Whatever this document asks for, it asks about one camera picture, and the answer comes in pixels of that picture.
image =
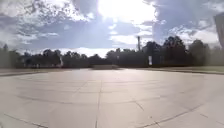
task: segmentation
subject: sky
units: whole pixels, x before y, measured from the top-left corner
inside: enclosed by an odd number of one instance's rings
[[[32,53],[60,49],[88,56],[178,35],[218,45],[213,17],[223,0],[0,0],[0,44]]]

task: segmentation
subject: tree line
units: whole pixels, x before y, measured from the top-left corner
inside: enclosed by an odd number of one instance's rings
[[[119,67],[141,68],[167,66],[224,65],[221,47],[210,48],[201,40],[186,46],[178,36],[168,37],[162,45],[149,41],[139,50],[123,49],[108,51],[105,58],[95,54],[86,56],[68,51],[46,49],[40,54],[0,48],[0,68],[91,68],[94,65],[118,65]]]

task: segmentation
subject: tree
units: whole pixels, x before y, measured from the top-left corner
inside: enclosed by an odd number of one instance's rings
[[[194,65],[205,65],[209,57],[209,47],[201,40],[195,40],[189,46],[189,53],[193,56]]]
[[[162,64],[162,47],[156,42],[149,41],[146,44],[147,56],[152,57],[152,65],[160,66]]]
[[[164,63],[167,66],[184,66],[187,64],[187,52],[183,41],[178,37],[169,37],[163,44]]]

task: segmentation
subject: paved ground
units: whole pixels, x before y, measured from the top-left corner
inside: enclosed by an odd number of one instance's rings
[[[0,77],[0,127],[224,128],[223,83],[130,69]]]

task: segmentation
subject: building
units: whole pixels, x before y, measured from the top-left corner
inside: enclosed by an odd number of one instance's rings
[[[216,30],[219,37],[219,42],[221,46],[224,48],[224,12],[216,15],[214,17]]]

